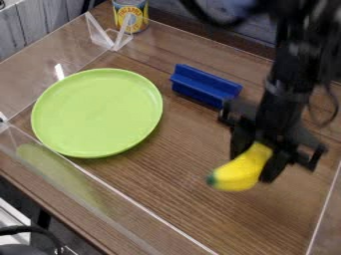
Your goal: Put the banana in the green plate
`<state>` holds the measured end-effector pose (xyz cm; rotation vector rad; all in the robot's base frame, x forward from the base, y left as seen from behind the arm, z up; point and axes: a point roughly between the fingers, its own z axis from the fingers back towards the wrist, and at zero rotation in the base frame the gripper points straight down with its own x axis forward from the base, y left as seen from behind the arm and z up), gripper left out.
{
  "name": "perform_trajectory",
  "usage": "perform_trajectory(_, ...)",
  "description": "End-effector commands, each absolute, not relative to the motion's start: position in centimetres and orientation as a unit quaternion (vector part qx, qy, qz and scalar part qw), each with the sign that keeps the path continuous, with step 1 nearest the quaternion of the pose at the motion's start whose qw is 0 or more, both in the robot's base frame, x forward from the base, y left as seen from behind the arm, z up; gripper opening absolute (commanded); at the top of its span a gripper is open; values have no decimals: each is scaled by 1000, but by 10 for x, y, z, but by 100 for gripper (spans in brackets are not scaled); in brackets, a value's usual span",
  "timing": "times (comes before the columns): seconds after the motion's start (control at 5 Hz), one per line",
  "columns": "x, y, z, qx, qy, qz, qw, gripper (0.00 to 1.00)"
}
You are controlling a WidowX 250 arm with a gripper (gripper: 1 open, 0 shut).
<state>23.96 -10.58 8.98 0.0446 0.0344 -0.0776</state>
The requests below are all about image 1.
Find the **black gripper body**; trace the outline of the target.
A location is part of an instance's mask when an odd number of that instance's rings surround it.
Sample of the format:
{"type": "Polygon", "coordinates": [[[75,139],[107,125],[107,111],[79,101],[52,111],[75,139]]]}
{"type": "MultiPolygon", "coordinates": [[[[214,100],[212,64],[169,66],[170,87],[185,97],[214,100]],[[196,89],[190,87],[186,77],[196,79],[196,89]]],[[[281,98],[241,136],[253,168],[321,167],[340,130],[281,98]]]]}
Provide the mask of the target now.
{"type": "Polygon", "coordinates": [[[232,129],[236,126],[254,126],[254,142],[273,149],[288,149],[293,162],[311,171],[316,170],[327,145],[304,126],[301,114],[304,104],[265,96],[261,103],[253,104],[241,99],[224,102],[218,120],[232,129]]]}

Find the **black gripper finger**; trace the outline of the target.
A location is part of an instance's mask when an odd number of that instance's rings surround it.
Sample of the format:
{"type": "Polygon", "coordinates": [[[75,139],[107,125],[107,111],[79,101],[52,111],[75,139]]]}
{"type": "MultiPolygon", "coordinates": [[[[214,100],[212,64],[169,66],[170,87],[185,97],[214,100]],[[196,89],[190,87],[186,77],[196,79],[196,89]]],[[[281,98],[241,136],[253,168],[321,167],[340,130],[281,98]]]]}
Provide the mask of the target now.
{"type": "Polygon", "coordinates": [[[282,173],[285,167],[293,162],[293,155],[288,149],[280,149],[274,152],[270,160],[266,162],[260,175],[260,181],[272,183],[282,173]]]}
{"type": "Polygon", "coordinates": [[[240,125],[232,129],[230,158],[236,159],[253,145],[254,126],[240,125]]]}

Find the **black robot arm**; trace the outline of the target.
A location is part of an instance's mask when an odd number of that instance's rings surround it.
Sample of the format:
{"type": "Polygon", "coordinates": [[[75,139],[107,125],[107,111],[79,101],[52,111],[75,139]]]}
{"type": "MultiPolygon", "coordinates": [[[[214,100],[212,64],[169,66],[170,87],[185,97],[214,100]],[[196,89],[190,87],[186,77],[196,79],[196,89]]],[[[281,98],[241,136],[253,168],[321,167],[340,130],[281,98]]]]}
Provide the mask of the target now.
{"type": "Polygon", "coordinates": [[[217,20],[197,0],[180,2],[201,22],[218,28],[237,27],[258,14],[277,23],[274,62],[261,101],[225,101],[218,119],[232,129],[233,160],[258,144],[270,150],[256,175],[260,181],[274,181],[295,163],[313,170],[327,146],[304,127],[303,115],[313,112],[319,87],[331,97],[332,114],[340,113],[332,82],[341,79],[341,0],[228,0],[226,21],[217,20]]]}

